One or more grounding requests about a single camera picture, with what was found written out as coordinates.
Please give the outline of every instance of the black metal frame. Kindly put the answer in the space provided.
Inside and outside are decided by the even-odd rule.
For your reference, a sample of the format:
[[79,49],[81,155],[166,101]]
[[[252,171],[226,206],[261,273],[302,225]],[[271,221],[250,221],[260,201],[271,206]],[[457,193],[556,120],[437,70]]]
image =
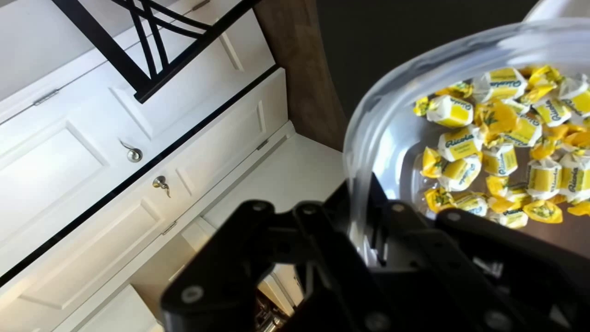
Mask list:
[[[105,31],[105,27],[79,3],[79,0],[53,0],[55,5],[79,27],[81,33],[107,57],[107,60],[125,77],[125,81],[136,90],[134,97],[143,103],[158,88],[162,88],[177,72],[180,72],[191,59],[195,59],[210,42],[214,42],[226,27],[230,27],[245,11],[249,11],[258,0],[241,0],[228,13],[225,13],[215,24],[204,24],[186,18],[155,0],[140,0],[142,7],[136,7],[132,0],[112,0],[125,7],[132,18],[134,29],[140,37],[143,57],[147,62],[147,73],[125,53],[121,46]],[[158,11],[177,22],[188,24],[201,31],[184,29],[160,20],[153,14]],[[147,35],[142,25],[142,18],[147,20],[156,46],[162,70],[155,66],[155,53],[147,44]],[[193,37],[195,40],[175,59],[167,59],[166,46],[158,27]]]
[[293,263],[306,293],[287,332],[590,330],[586,258],[461,210],[431,226],[372,186],[367,236],[381,262],[368,269],[341,232],[346,201],[343,184],[287,214],[243,203],[166,289],[166,330],[252,330],[256,284],[274,263]]

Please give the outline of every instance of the door handle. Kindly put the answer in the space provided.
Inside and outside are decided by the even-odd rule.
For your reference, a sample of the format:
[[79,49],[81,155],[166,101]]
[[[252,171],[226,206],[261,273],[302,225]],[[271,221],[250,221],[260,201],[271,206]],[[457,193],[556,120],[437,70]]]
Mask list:
[[121,138],[120,138],[118,142],[127,149],[127,158],[129,158],[131,162],[140,162],[140,160],[143,158],[142,149],[125,143]]
[[167,180],[166,180],[166,177],[164,175],[158,175],[156,179],[153,179],[153,188],[160,188],[160,190],[164,190],[166,191],[166,195],[169,197],[169,184],[167,184]]

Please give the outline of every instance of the clear plastic bowl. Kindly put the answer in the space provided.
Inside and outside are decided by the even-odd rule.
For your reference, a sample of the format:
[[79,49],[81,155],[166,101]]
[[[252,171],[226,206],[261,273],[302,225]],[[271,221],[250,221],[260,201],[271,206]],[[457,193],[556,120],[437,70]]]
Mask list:
[[475,33],[435,48],[383,75],[359,101],[344,138],[352,195],[350,239],[361,247],[370,175],[389,199],[416,204],[424,188],[415,160],[435,145],[440,127],[416,118],[418,96],[501,66],[555,64],[590,73],[590,18],[523,22]]

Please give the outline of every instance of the yellow candy wrapper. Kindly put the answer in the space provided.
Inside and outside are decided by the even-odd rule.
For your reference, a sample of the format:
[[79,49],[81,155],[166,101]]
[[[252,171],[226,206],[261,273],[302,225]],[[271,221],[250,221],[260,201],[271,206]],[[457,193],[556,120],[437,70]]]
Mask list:
[[555,88],[556,88],[556,84],[534,86],[529,92],[525,92],[518,101],[523,105],[534,105],[534,103],[542,101],[544,97],[547,97]]
[[534,66],[527,72],[527,92],[520,97],[521,103],[533,105],[556,90],[560,73],[551,66]]
[[542,134],[542,123],[536,116],[525,114],[518,118],[516,129],[507,132],[505,138],[516,147],[533,147]]
[[490,219],[507,228],[523,228],[529,221],[523,210],[505,210],[501,214],[490,212]]
[[564,75],[555,66],[547,64],[525,66],[520,72],[527,77],[529,88],[551,83],[558,84],[564,79]]
[[499,68],[486,72],[474,81],[474,97],[486,99],[516,99],[527,88],[527,81],[516,68]]
[[438,153],[450,162],[477,155],[479,151],[481,132],[474,125],[453,132],[442,132],[438,138]]
[[560,84],[558,99],[571,107],[579,116],[590,116],[590,84],[584,73],[577,77],[566,77]]
[[560,160],[560,190],[569,203],[590,199],[590,153],[571,151]]
[[442,188],[429,188],[424,191],[424,201],[429,212],[438,214],[440,210],[453,208],[453,197]]
[[509,179],[507,177],[486,177],[485,186],[490,191],[490,195],[505,197],[509,193]]
[[549,201],[551,201],[553,204],[562,204],[562,203],[566,203],[568,199],[566,199],[566,195],[556,193],[556,195],[553,195]]
[[442,90],[437,90],[437,96],[453,96],[461,99],[468,99],[474,94],[474,86],[466,81],[457,81],[453,84],[448,84]]
[[551,201],[533,201],[521,208],[531,219],[538,223],[562,223],[562,210]]
[[568,206],[568,214],[571,214],[571,215],[590,215],[590,201],[580,201],[577,204]]
[[529,193],[525,188],[509,188],[509,191],[503,197],[521,206],[529,199]]
[[475,215],[486,215],[486,201],[481,193],[464,191],[453,195],[457,208]]
[[531,105],[516,103],[514,99],[501,101],[503,105],[510,107],[518,116],[523,116],[531,110]]
[[433,107],[431,97],[422,96],[413,103],[415,116],[426,116],[426,112]]
[[422,153],[422,177],[426,179],[438,179],[440,173],[442,173],[442,155],[437,153],[435,149],[431,147],[424,147],[424,153]]
[[533,199],[551,199],[560,184],[560,164],[553,158],[531,160],[527,177],[527,193]]
[[507,177],[518,167],[516,151],[512,143],[499,143],[494,147],[483,149],[483,169],[488,175]]
[[483,123],[490,132],[510,132],[518,125],[518,112],[503,101],[490,101],[483,108]]
[[542,136],[540,142],[531,149],[531,158],[544,160],[549,158],[556,149],[556,138]]
[[569,107],[558,99],[542,99],[533,108],[547,127],[556,127],[571,118]]
[[479,171],[481,160],[477,155],[472,155],[446,164],[438,182],[448,191],[462,191],[475,180]]
[[584,125],[575,123],[562,123],[558,127],[547,127],[547,134],[551,138],[562,140],[564,136],[569,136],[573,132],[586,132],[588,129]]
[[590,132],[571,132],[560,138],[560,147],[566,149],[590,149]]
[[521,208],[523,201],[509,201],[505,197],[492,195],[486,199],[486,204],[494,214],[503,214],[507,210]]
[[474,105],[464,99],[438,96],[431,103],[433,107],[426,112],[427,121],[435,121],[442,127],[464,127],[474,120]]

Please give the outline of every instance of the brown wall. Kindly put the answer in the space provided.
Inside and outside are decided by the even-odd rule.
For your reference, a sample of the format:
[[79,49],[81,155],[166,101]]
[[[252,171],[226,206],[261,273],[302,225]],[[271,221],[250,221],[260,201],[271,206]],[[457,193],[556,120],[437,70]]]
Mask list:
[[295,129],[341,149],[346,116],[326,64],[315,0],[261,0],[256,16],[276,62],[287,70],[289,118]]

